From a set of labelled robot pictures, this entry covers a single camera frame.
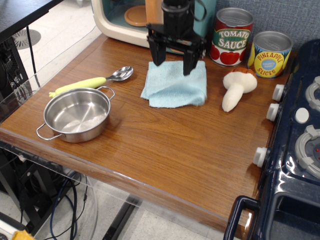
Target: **tiled floor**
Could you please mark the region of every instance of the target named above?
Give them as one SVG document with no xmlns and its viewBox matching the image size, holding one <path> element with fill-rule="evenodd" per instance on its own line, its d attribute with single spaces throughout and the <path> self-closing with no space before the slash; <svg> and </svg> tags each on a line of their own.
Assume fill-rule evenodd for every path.
<svg viewBox="0 0 320 240">
<path fill-rule="evenodd" d="M 40 41 L 33 46 L 35 67 L 40 84 L 43 85 L 76 57 L 101 32 L 95 25 L 89 1 L 64 0 L 49 13 L 32 23 L 29 28 L 40 32 Z M 28 76 L 34 74 L 30 50 L 19 50 Z M 94 188 L 88 190 L 84 213 L 77 222 L 77 238 L 81 240 L 101 240 L 124 203 L 128 193 L 102 182 L 91 180 Z M 85 184 L 77 186 L 78 211 L 82 209 Z M 19 220 L 20 212 L 13 201 L 0 193 L 0 212 Z M 97 221 L 95 224 L 95 199 L 97 201 Z M 72 210 L 66 199 L 57 206 L 53 219 L 53 233 L 60 234 L 71 224 Z M 67 232 L 58 237 L 69 239 Z M 51 237 L 48 220 L 38 234 L 37 240 Z M 122 240 L 221 240 L 223 234 L 193 220 L 174 214 L 149 202 L 142 202 L 135 208 L 124 231 Z"/>
</svg>

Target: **wooden countertop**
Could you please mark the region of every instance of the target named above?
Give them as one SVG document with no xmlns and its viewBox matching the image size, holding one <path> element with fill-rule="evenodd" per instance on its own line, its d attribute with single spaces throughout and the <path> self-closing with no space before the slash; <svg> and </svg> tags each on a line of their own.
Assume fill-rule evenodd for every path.
<svg viewBox="0 0 320 240">
<path fill-rule="evenodd" d="M 182 56 L 167 53 L 166 60 Z M 293 58 L 282 76 L 259 78 L 257 88 L 228 113 L 222 109 L 223 77 L 233 67 L 217 65 L 209 56 L 204 60 L 203 106 L 152 108 L 140 98 L 152 61 L 150 50 L 101 35 L 3 122 L 0 139 L 224 231 L 235 198 L 257 194 L 261 169 L 253 157 L 257 147 L 268 145 L 273 123 L 266 119 L 267 111 L 275 102 L 276 84 L 285 84 L 289 77 Z M 134 73 L 129 80 L 110 85 L 116 95 L 109 124 L 100 136 L 83 143 L 37 136 L 49 92 L 110 76 L 127 65 Z M 53 136 L 48 127 L 41 134 Z"/>
</svg>

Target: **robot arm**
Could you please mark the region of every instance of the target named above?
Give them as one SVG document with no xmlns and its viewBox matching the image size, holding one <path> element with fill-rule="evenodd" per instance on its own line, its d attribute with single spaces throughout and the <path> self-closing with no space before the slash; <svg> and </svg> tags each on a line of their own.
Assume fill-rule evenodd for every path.
<svg viewBox="0 0 320 240">
<path fill-rule="evenodd" d="M 197 66 L 199 57 L 203 58 L 206 53 L 206 40 L 193 30 L 195 0 L 163 0 L 161 8 L 163 24 L 146 25 L 152 60 L 156 66 L 159 66 L 166 60 L 167 48 L 181 51 L 183 52 L 183 75 L 189 75 Z"/>
</svg>

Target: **yellow spoon handle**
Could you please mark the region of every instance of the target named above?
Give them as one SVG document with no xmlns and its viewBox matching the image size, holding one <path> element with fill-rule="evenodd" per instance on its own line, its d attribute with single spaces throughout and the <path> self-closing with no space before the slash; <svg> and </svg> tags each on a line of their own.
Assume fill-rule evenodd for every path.
<svg viewBox="0 0 320 240">
<path fill-rule="evenodd" d="M 72 84 L 69 84 L 66 86 L 59 87 L 57 90 L 55 90 L 55 92 L 49 92 L 49 97 L 54 98 L 55 96 L 62 94 L 63 92 L 71 90 L 71 89 L 78 89 L 78 88 L 95 89 L 95 88 L 101 86 L 102 84 L 104 84 L 105 82 L 106 82 L 106 78 L 102 77 L 102 76 L 78 81 L 78 82 L 75 82 L 75 83 L 72 83 Z"/>
</svg>

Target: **can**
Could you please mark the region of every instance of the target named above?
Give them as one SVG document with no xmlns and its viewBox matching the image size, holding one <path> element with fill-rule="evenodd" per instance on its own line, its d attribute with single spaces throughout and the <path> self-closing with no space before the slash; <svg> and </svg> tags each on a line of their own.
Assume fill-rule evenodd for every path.
<svg viewBox="0 0 320 240">
<path fill-rule="evenodd" d="M 275 78 L 285 69 L 293 40 L 286 33 L 262 31 L 253 38 L 247 67 L 262 78 Z"/>
<path fill-rule="evenodd" d="M 216 13 L 210 57 L 218 64 L 241 63 L 251 35 L 255 17 L 247 10 L 226 7 Z"/>
</svg>

